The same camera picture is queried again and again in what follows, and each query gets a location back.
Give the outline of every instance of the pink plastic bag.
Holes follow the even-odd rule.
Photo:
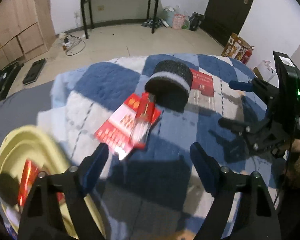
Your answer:
[[[185,15],[175,14],[173,17],[172,28],[176,30],[181,30],[183,23],[185,21]]]

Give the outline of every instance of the cabinet door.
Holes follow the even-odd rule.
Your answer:
[[[0,43],[6,44],[20,33],[14,0],[2,0],[0,3]]]
[[[23,56],[23,53],[22,53],[22,50],[20,48],[17,38],[13,38],[2,48],[3,48],[4,53],[7,56],[9,63],[16,60],[17,58],[20,58],[21,56]]]
[[[0,49],[0,70],[6,67],[9,64],[7,56],[5,55],[3,49]]]
[[[14,0],[14,5],[21,31],[36,23],[33,0]]]
[[[32,25],[18,36],[23,52],[27,53],[43,44],[37,24]]]

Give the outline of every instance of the wooden wardrobe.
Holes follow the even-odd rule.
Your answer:
[[[2,0],[0,3],[0,70],[24,56],[47,52],[56,35],[49,0]]]

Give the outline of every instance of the white barcode sticker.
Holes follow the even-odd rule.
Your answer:
[[[287,57],[281,57],[281,56],[280,56],[280,59],[285,65],[294,67],[294,64],[292,63],[291,59],[289,59]]]

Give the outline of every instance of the red fire extinguisher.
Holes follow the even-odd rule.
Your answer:
[[[243,64],[247,64],[251,55],[252,55],[252,52],[253,52],[253,48],[254,46],[251,46],[249,49],[247,49],[246,53],[242,56],[242,59],[241,59],[241,62]]]

